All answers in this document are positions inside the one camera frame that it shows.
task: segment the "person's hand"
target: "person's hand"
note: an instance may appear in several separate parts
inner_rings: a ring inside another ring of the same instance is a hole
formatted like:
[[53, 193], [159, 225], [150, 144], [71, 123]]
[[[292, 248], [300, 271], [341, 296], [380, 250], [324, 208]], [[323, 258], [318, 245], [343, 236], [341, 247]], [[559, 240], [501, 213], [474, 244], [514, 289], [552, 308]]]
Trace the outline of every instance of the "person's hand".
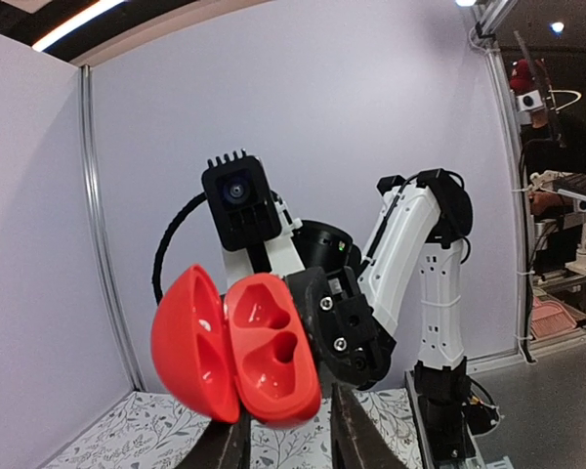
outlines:
[[542, 215], [549, 207], [556, 207], [563, 204], [562, 199], [551, 192], [532, 192], [529, 195], [529, 207], [531, 214], [535, 216]]

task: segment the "red object on floor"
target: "red object on floor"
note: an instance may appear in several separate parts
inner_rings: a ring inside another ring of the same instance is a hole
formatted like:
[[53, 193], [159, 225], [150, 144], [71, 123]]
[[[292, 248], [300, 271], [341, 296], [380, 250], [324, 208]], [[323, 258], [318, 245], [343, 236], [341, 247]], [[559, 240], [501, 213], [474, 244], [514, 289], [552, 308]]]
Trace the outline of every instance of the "red object on floor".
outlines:
[[160, 303], [151, 333], [156, 371], [196, 412], [234, 423], [240, 403], [272, 427], [311, 419], [321, 393], [313, 355], [288, 287], [257, 274], [233, 285], [224, 305], [193, 266]]

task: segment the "white desk mount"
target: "white desk mount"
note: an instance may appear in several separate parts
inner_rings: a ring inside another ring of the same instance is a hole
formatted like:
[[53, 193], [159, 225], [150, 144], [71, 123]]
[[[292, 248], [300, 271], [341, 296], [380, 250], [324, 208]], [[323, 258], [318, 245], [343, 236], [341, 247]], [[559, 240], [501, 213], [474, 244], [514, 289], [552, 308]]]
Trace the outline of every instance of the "white desk mount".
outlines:
[[567, 262], [565, 267], [576, 274], [586, 276], [586, 195], [559, 189], [558, 194], [573, 199], [573, 209], [575, 212], [584, 215], [584, 224], [582, 226], [582, 238], [577, 246], [575, 260]]

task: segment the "fluorescent light tube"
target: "fluorescent light tube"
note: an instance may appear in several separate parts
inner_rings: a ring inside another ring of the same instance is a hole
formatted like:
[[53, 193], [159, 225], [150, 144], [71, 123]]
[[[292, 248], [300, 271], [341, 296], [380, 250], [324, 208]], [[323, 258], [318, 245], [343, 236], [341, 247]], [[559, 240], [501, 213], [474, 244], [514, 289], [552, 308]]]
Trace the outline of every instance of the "fluorescent light tube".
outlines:
[[44, 37], [39, 39], [32, 45], [32, 48], [35, 51], [41, 52], [48, 49], [52, 46], [55, 42], [60, 40], [62, 37], [67, 36], [71, 31], [74, 29], [79, 28], [86, 22], [91, 21], [93, 18], [98, 17], [104, 12], [107, 12], [113, 7], [116, 7], [124, 0], [100, 0], [97, 3], [94, 3], [91, 7], [83, 10], [76, 16], [70, 18], [63, 24], [61, 24], [56, 29], [50, 31]]

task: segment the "screw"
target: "screw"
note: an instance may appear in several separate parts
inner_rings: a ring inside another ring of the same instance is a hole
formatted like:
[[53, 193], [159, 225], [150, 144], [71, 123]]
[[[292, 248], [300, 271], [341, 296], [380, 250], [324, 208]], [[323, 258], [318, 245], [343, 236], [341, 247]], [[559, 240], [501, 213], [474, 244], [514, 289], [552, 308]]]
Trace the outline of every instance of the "screw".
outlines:
[[332, 302], [332, 298], [329, 296], [321, 298], [321, 301], [319, 301], [319, 306], [323, 311], [330, 311], [333, 305], [334, 303]]
[[334, 341], [334, 350], [337, 352], [344, 352], [348, 348], [348, 341], [343, 337], [339, 337]]

